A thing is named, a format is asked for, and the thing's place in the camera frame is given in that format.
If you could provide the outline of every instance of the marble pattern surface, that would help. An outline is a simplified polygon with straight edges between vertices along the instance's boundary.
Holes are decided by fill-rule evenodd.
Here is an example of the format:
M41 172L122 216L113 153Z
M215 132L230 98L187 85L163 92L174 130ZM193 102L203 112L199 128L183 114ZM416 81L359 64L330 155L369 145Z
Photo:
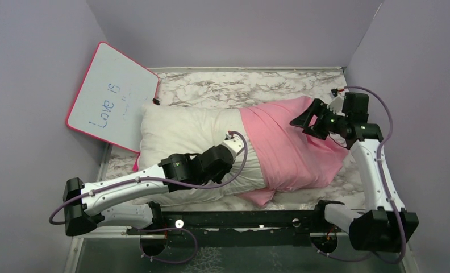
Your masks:
M164 105L235 108L263 102L310 96L330 102L330 89L345 86L340 70L290 72L185 72L158 73L158 99ZM136 155L113 147L105 179L132 173ZM336 200L351 209L364 208L364 190L353 158L325 188L277 193L264 208L236 196L215 202L164 207L164 210L284 210L313 209L319 200Z

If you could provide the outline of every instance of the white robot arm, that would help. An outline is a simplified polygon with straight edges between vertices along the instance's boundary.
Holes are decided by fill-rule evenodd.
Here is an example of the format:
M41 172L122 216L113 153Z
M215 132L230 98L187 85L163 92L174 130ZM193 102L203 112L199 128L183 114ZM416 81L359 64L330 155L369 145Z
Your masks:
M153 205L124 203L141 196L228 184L234 177L220 185L223 176L229 173L237 155L246 149L244 137L238 132L232 133L239 137L226 134L220 145L202 154L173 154L145 170L116 179L93 183L70 179L66 182L64 203L53 212L49 221L65 224L68 236L82 235L99 226L146 228L153 224ZM245 150L241 169L246 154ZM204 186L210 180L218 184ZM65 221L55 222L53 217L61 209L64 209Z
M332 90L335 98L329 105L315 99L304 113L290 122L302 128L305 134L320 139L326 139L330 133L339 134L359 169L364 186L364 214L336 201L320 201L316 210L323 213L326 222L349 234L356 250L401 252L403 256L418 219L415 213L407 212L399 198L385 160L383 145L391 136L392 122L384 139L379 126L368 123L369 96L353 92L339 94L349 88L364 90L378 98L391 119L384 102L374 92L360 86L346 86Z

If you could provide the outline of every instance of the pink fabric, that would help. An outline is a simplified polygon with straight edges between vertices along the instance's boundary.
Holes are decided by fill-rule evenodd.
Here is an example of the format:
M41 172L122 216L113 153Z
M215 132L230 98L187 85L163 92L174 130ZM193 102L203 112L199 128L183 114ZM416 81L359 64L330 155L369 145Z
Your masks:
M311 103L312 98L303 96L240 109L267 185L265 189L243 193L241 197L264 206L276 191L320 188L330 184L341 169L348 150L330 138L314 138L289 125Z

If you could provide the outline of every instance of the black joint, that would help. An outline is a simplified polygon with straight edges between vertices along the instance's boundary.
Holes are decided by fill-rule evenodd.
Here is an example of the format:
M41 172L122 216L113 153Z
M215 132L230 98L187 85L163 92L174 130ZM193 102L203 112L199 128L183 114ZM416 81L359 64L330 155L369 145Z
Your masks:
M327 109L327 105L321 99L314 99L310 106L300 116L292 119L290 125L303 129L307 135L325 140L329 133L336 131L335 127L341 117Z
M347 92L344 96L342 113L352 123L367 123L369 114L369 96L362 93Z
M66 181L64 194L62 196L63 202L80 195L82 188L84 188L83 182L77 177ZM88 206L83 204L81 199L64 207L65 232L67 236L77 236L88 233L96 229L97 223L105 219L101 214L90 217L85 213L87 208Z
M399 212L406 242L419 225L416 213ZM401 251L399 223L394 212L383 208L370 210L354 219L349 228L349 238L355 250L383 251L398 253Z
M163 213L161 212L160 204L155 202L149 202L148 206L152 212L152 222L153 224L149 226L149 229L161 229L165 227L165 219L163 218Z
M340 204L345 205L340 201L330 201L330 200L320 200L317 205L315 205L315 221L314 226L319 230L328 230L333 224L326 221L326 206L329 204Z
M331 89L331 93L334 97L337 97L339 95L339 89L333 88L333 89Z
M165 177L193 185L204 185L208 181L221 183L232 169L234 158L224 145L213 146L202 154L173 154L163 159L158 166ZM190 189L190 187L165 183L168 191Z

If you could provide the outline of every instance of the lavender wall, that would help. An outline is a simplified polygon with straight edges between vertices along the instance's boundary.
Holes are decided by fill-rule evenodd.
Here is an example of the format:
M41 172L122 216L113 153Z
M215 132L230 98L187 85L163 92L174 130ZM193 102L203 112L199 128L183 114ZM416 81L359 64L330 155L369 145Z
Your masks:
M64 118L104 38L83 0L0 0L0 272L63 271L70 238L47 219L102 153Z
M393 113L387 163L419 216L421 272L450 272L450 1L386 0L345 72ZM371 120L385 123L378 104Z
M382 0L87 0L148 67L345 66Z

